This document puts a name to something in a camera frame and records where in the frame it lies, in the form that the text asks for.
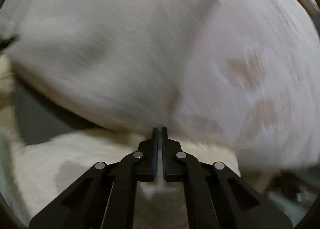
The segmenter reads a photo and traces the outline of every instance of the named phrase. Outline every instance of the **brown stain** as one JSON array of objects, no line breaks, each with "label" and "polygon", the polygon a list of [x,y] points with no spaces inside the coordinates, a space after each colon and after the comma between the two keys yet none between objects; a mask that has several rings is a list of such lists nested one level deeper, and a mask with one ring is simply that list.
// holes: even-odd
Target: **brown stain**
[{"label": "brown stain", "polygon": [[248,113],[238,140],[241,142],[252,140],[263,126],[268,127],[277,121],[273,100],[262,99]]},{"label": "brown stain", "polygon": [[267,191],[271,182],[279,175],[280,173],[278,172],[262,173],[251,186],[262,195]]},{"label": "brown stain", "polygon": [[193,116],[192,122],[197,131],[209,131],[222,133],[222,129],[215,120],[210,120],[203,116]]},{"label": "brown stain", "polygon": [[229,59],[228,79],[235,86],[245,90],[254,90],[261,86],[265,70],[261,63],[261,58],[255,54],[245,59]]},{"label": "brown stain", "polygon": [[12,104],[12,98],[9,93],[0,92],[0,111]]},{"label": "brown stain", "polygon": [[179,89],[177,87],[174,87],[170,99],[167,105],[165,106],[165,110],[167,111],[167,113],[173,114],[175,112],[180,98],[181,95]]}]

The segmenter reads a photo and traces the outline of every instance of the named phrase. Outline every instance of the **crumpled fabric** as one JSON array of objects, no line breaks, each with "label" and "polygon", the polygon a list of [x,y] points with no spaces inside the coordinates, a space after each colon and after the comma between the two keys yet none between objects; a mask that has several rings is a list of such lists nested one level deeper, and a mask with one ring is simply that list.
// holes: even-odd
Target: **crumpled fabric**
[{"label": "crumpled fabric", "polygon": [[[12,102],[13,73],[7,56],[0,57],[0,193],[13,214],[26,227],[33,216],[75,182],[96,162],[121,161],[151,134],[116,134],[89,129],[64,134],[50,141],[26,145],[20,138]],[[177,139],[184,151],[199,161],[224,162],[240,175],[235,154],[216,145]],[[188,228],[182,183],[163,181],[159,145],[157,178],[137,185],[133,228]]]},{"label": "crumpled fabric", "polygon": [[102,127],[167,126],[245,169],[319,160],[320,44],[297,0],[31,0],[16,32],[15,71]]}]

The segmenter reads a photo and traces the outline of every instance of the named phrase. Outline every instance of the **metal pin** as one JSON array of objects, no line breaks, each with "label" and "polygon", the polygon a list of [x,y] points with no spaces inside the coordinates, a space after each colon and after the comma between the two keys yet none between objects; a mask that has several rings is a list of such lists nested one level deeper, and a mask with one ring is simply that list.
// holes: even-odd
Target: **metal pin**
[{"label": "metal pin", "polygon": [[142,152],[134,152],[133,157],[136,159],[140,159],[143,157],[143,153]]},{"label": "metal pin", "polygon": [[104,162],[98,162],[96,163],[96,165],[94,166],[96,169],[103,169],[106,166],[106,164]]},{"label": "metal pin", "polygon": [[216,169],[224,169],[224,167],[225,167],[225,165],[222,163],[222,162],[216,162],[215,164],[214,164],[214,167],[216,168]]},{"label": "metal pin", "polygon": [[178,152],[176,156],[178,159],[184,159],[187,156],[187,154],[185,152]]}]

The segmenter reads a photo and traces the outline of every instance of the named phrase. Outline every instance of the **white cloth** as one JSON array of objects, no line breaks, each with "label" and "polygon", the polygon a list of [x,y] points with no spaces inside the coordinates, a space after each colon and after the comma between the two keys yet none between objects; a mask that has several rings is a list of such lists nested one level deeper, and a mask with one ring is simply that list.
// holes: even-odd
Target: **white cloth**
[{"label": "white cloth", "polygon": [[[133,133],[115,134],[104,129],[92,129],[62,135],[43,144],[25,146],[19,138],[14,118],[12,91],[10,64],[8,58],[2,56],[0,95],[7,101],[0,105],[0,192],[25,226],[96,162],[118,162],[137,150],[138,144],[146,138]],[[193,154],[199,161],[222,161],[240,174],[236,157],[230,150],[178,141],[184,151]],[[160,148],[156,181],[138,184],[134,228],[188,228],[183,187],[180,183],[164,183],[162,174]]]},{"label": "white cloth", "polygon": [[32,0],[17,33],[19,75],[103,127],[167,126],[247,169],[319,160],[320,43],[297,0]]}]

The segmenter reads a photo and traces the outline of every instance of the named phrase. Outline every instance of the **stain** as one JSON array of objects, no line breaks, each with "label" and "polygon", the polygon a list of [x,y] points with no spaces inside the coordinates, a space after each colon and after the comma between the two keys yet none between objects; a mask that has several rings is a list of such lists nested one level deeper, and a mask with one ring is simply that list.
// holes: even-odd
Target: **stain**
[{"label": "stain", "polygon": [[58,193],[62,193],[88,169],[88,167],[84,167],[72,161],[66,161],[65,163],[63,163],[61,165],[59,173],[55,177]]},{"label": "stain", "polygon": [[228,79],[235,87],[254,90],[261,86],[266,73],[258,54],[249,60],[229,59],[227,64]]},{"label": "stain", "polygon": [[277,121],[273,100],[262,99],[249,111],[237,141],[252,140],[262,127],[276,124]]},{"label": "stain", "polygon": [[0,92],[0,111],[12,104],[12,99],[10,94]]},{"label": "stain", "polygon": [[165,106],[165,110],[167,111],[167,113],[172,114],[175,112],[178,102],[180,100],[180,91],[177,87],[175,87],[171,93],[171,97],[167,103],[167,105]]},{"label": "stain", "polygon": [[202,116],[193,116],[192,123],[196,131],[206,131],[211,133],[222,133],[222,129],[215,120]]}]

